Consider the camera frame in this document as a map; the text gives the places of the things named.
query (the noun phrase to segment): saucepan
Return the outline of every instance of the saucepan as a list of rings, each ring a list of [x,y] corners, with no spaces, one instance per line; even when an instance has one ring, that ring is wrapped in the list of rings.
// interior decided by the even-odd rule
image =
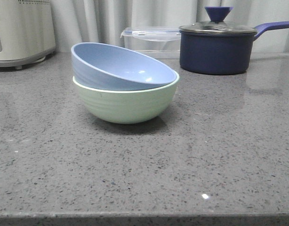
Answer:
[[[268,30],[289,28],[289,21],[254,28],[224,22],[232,7],[205,7],[210,21],[180,26],[180,65],[196,73],[229,75],[249,67],[253,41]]]

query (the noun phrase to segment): container lid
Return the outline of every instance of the container lid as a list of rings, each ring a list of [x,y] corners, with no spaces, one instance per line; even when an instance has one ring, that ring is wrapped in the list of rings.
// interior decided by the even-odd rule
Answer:
[[[127,27],[121,35],[148,41],[172,41],[181,39],[179,29],[170,27]]]
[[[183,32],[203,33],[203,34],[245,34],[257,33],[255,28],[236,24],[234,22],[224,22],[223,20],[232,10],[232,7],[205,7],[210,21],[197,22],[192,25],[180,26]]]

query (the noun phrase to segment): purple lid knob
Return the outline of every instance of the purple lid knob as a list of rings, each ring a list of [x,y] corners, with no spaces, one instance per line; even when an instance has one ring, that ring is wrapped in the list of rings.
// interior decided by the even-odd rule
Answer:
[[[207,14],[212,22],[222,22],[233,7],[205,7]]]

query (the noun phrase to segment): white curtain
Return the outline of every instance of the white curtain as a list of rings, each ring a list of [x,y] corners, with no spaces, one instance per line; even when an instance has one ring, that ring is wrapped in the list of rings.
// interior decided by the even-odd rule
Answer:
[[[78,42],[124,46],[126,27],[171,26],[208,20],[204,6],[232,6],[227,21],[251,27],[289,21],[289,0],[50,0],[57,51]],[[260,36],[253,52],[289,52],[289,29]]]

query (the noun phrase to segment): bowl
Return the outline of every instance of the bowl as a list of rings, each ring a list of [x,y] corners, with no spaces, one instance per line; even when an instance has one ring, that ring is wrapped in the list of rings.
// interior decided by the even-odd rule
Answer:
[[[179,75],[172,83],[137,91],[101,90],[79,84],[75,77],[80,99],[97,118],[119,124],[144,122],[158,116],[171,103],[177,89]]]
[[[71,48],[76,81],[102,90],[130,91],[162,87],[176,80],[164,63],[130,49],[94,42]]]

